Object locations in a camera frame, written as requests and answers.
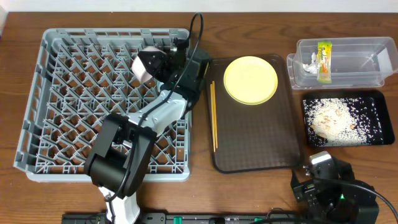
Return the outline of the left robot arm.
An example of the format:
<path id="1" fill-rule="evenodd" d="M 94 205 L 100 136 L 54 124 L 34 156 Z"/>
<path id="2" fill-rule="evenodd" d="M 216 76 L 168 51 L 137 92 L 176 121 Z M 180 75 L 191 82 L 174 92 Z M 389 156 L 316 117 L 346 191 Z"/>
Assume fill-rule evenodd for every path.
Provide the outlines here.
<path id="1" fill-rule="evenodd" d="M 131 71 L 141 84 L 151 78 L 161 82 L 158 97 L 139 111 L 111 113 L 103 121 L 84 172 L 103 194 L 110 223 L 136 222 L 136 192 L 157 138 L 200 97 L 210 57 L 189 45 L 189 39 L 174 39 L 168 51 L 153 46 L 139 51 Z"/>

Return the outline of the green yellow snack wrapper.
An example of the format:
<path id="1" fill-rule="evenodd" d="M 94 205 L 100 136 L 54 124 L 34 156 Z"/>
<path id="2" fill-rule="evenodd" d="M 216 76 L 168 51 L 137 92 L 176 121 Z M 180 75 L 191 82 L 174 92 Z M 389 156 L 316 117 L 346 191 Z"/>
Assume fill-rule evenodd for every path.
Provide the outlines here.
<path id="1" fill-rule="evenodd" d="M 331 42 L 318 43 L 318 81 L 320 83 L 331 83 Z"/>

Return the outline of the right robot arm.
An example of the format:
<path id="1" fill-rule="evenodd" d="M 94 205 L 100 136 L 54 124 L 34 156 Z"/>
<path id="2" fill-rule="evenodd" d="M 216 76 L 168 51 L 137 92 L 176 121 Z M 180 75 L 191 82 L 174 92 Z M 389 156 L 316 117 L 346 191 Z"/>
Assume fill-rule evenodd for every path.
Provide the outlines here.
<path id="1" fill-rule="evenodd" d="M 292 171 L 296 200 L 307 204 L 307 219 L 332 223 L 375 223 L 379 215 L 374 187 L 355 179 L 351 164 L 332 158 L 306 167 L 310 180 L 299 182 Z"/>

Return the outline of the white tissue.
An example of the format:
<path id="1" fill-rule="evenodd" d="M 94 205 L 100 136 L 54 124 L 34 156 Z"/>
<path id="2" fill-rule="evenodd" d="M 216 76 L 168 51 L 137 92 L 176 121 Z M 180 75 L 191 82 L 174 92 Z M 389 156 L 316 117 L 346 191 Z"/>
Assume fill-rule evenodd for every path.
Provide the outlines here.
<path id="1" fill-rule="evenodd" d="M 311 55 L 311 63 L 310 64 L 303 64 L 303 69 L 307 73 L 312 73 L 316 74 L 319 71 L 319 62 L 318 62 L 318 56 L 314 52 Z"/>

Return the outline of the pink white bowl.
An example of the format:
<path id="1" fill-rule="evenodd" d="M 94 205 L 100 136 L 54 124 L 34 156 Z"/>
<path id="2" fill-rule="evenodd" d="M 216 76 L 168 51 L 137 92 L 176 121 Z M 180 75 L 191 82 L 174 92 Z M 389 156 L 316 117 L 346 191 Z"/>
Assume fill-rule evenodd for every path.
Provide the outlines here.
<path id="1" fill-rule="evenodd" d="M 155 48 L 155 47 L 146 47 L 143 50 L 148 50 L 148 51 L 158 51 L 159 49 Z M 132 66 L 131 66 L 131 70 L 133 72 L 133 74 L 136 76 L 136 78 L 139 80 L 139 82 L 141 84 L 148 82 L 149 80 L 141 80 L 141 76 L 144 73 L 144 67 L 141 64 L 140 59 L 138 58 L 138 54 L 136 56 L 136 58 L 133 60 Z"/>

